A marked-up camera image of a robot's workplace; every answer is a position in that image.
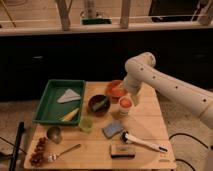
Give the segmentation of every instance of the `floor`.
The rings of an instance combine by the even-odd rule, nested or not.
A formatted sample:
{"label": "floor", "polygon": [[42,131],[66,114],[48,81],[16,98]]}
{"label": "floor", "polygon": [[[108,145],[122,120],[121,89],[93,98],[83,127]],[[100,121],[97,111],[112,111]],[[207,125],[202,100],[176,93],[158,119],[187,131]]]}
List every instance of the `floor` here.
{"label": "floor", "polygon": [[[60,17],[54,0],[4,0],[12,22],[17,28],[48,28],[60,26]],[[130,22],[147,22],[152,0],[132,0]],[[122,0],[96,0],[96,11],[109,17],[112,23],[120,22]],[[69,13],[71,25],[80,25],[84,9],[83,0],[73,0]],[[14,28],[8,14],[0,3],[2,28]]]}
{"label": "floor", "polygon": [[[200,139],[205,144],[210,144],[211,130],[202,122],[187,112],[178,104],[175,104],[158,94],[158,99],[168,134],[188,133]],[[37,108],[38,100],[1,102],[0,103],[0,136],[10,142],[15,141],[17,127],[20,121],[25,123],[26,132],[23,134],[21,147],[27,150],[27,145],[33,133],[32,118]],[[171,139],[176,158],[186,160],[197,171],[202,171],[207,156],[207,150],[197,141],[186,136],[175,136]],[[0,140],[0,151],[11,153],[11,145]],[[20,154],[17,162],[17,170],[22,171],[24,155]],[[183,162],[177,162],[177,171],[190,171],[191,169]],[[0,162],[0,170],[7,170],[9,162]]]}

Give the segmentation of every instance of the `blue object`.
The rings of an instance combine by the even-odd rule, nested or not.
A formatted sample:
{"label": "blue object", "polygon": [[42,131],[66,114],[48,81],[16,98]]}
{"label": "blue object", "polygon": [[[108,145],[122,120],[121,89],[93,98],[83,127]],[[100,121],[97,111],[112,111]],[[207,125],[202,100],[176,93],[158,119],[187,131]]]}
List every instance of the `blue object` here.
{"label": "blue object", "polygon": [[102,128],[103,133],[107,138],[112,138],[117,133],[123,131],[123,129],[124,128],[121,125],[121,122],[118,120],[116,120],[116,121],[110,123],[109,125],[107,125],[106,127]]}

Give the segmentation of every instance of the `cabinet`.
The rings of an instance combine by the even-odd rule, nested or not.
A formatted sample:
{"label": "cabinet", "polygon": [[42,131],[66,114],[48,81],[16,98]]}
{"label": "cabinet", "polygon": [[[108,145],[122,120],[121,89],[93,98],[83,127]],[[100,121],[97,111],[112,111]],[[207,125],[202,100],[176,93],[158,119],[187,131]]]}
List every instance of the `cabinet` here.
{"label": "cabinet", "polygon": [[212,29],[0,37],[0,100],[40,98],[48,79],[123,79],[125,61],[150,51],[156,68],[213,87]]}

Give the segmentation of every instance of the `green tray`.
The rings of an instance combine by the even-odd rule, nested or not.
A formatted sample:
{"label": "green tray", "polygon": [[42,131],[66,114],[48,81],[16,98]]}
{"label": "green tray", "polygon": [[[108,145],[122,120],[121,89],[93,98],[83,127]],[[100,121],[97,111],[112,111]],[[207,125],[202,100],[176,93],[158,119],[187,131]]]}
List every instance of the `green tray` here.
{"label": "green tray", "polygon": [[[58,103],[58,98],[61,97],[67,89],[72,89],[78,93],[81,96],[81,100],[61,104]],[[40,100],[33,122],[54,125],[77,125],[81,117],[84,91],[84,80],[49,80]],[[77,107],[79,107],[79,111],[71,121],[63,122],[60,120],[60,118]]]}

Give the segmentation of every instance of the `spoon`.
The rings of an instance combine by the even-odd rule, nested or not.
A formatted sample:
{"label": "spoon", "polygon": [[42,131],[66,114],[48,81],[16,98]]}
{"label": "spoon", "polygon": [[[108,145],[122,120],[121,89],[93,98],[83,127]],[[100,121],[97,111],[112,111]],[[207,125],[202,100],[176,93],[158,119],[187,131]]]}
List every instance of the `spoon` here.
{"label": "spoon", "polygon": [[47,130],[47,138],[52,140],[54,143],[59,144],[62,140],[61,129],[58,126],[50,127]]}
{"label": "spoon", "polygon": [[49,155],[49,156],[47,157],[47,161],[50,162],[50,163],[52,163],[52,162],[54,162],[59,156],[61,156],[62,154],[67,153],[67,152],[69,152],[69,151],[71,151],[71,150],[75,150],[75,149],[77,149],[77,148],[79,148],[79,147],[81,147],[81,144],[77,144],[77,145],[75,145],[75,146],[72,146],[72,147],[68,148],[67,150],[65,150],[65,151],[63,151],[63,152],[61,152],[61,153],[59,153],[59,154],[51,154],[51,155]]}

